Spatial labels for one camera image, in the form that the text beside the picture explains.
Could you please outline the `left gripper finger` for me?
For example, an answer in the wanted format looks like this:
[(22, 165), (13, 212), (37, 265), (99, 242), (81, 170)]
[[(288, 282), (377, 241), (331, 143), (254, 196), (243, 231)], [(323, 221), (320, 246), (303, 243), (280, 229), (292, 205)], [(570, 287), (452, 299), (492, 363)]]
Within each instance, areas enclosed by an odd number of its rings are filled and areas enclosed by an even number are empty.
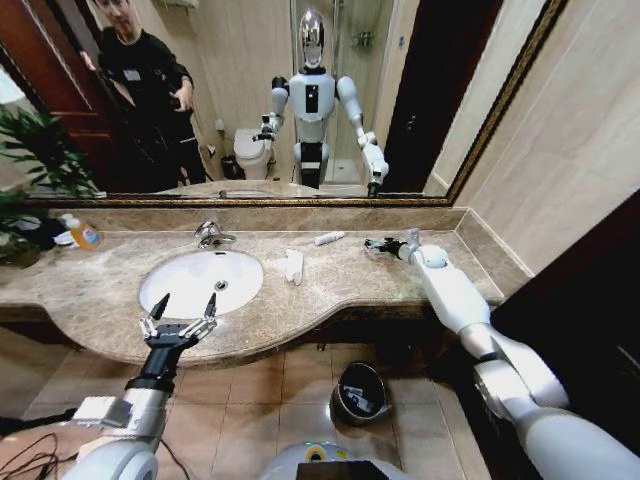
[(170, 294), (166, 293), (151, 309), (146, 317), (139, 320), (139, 327), (145, 340), (150, 338), (158, 338), (159, 331), (156, 328), (156, 322), (159, 321), (170, 299)]
[(198, 341), (205, 338), (216, 326), (217, 321), (215, 319), (217, 311), (217, 293), (213, 292), (208, 300), (203, 316), (189, 324), (184, 329), (184, 338), (195, 338)]

